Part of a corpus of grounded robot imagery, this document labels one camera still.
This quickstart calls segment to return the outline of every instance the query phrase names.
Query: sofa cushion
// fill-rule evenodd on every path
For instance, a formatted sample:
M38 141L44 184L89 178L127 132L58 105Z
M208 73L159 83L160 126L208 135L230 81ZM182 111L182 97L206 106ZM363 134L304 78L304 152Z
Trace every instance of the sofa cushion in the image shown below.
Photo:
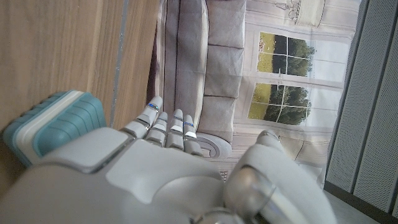
M205 96L198 132L232 141L236 100L229 97Z
M243 48L246 0L207 0L209 44Z
M208 16L205 0L180 3L175 108L199 122L205 91Z
M205 95L237 98L243 74L243 49L209 45Z

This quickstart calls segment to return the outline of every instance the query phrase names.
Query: blue marking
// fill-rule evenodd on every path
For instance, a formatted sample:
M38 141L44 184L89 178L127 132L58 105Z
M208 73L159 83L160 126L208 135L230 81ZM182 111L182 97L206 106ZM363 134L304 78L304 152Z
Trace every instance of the blue marking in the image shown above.
M184 125L186 125L186 124L193 127L193 124L191 124L191 123L184 122Z
M157 106L153 105L152 103L148 103L149 106L156 108L157 110L159 109Z

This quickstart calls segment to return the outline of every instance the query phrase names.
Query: floor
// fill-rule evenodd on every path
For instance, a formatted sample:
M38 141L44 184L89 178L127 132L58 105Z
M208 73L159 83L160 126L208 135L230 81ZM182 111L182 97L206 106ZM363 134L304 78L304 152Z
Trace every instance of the floor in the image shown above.
M89 91L119 129L146 104L159 0L0 1L0 131L58 91ZM0 141L0 197L24 166Z
M337 218L337 222L339 224L354 224L354 223L362 223L362 224L377 224L375 220L353 208L351 205L343 202L342 200L336 198L334 195L329 192L323 191L328 197L331 207L335 211L335 215Z

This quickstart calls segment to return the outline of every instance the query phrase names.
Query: teal object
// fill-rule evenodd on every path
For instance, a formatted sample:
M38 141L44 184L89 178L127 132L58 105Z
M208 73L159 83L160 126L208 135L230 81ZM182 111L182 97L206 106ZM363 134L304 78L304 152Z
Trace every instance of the teal object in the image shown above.
M19 131L33 119L68 95L70 92L60 92L34 106L30 111L15 119L3 133L3 140L19 160L25 165L32 165L17 146ZM91 93L83 93L53 119L45 123L34 135L32 147L34 152L43 157L54 149L96 129L106 126L102 103Z

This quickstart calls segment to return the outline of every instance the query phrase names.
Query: robot finger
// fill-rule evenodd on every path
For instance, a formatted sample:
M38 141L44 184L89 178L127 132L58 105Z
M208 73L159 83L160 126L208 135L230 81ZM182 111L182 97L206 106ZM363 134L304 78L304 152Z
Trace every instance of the robot finger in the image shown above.
M167 135L165 146L184 150L182 111L180 109L174 111L174 117L170 124L170 131Z
M153 127L149 130L146 140L154 143L160 147L164 147L164 141L166 138L166 127L167 127L167 113L162 112Z
M183 136L184 136L184 151L191 155L203 157L200 145L197 141L195 128L193 127L192 117L190 115L184 116Z
M122 131L133 135L135 138L142 139L145 137L149 128L154 123L162 104L162 98L160 96L155 96L144 108L144 111L134 121L131 121L122 128Z

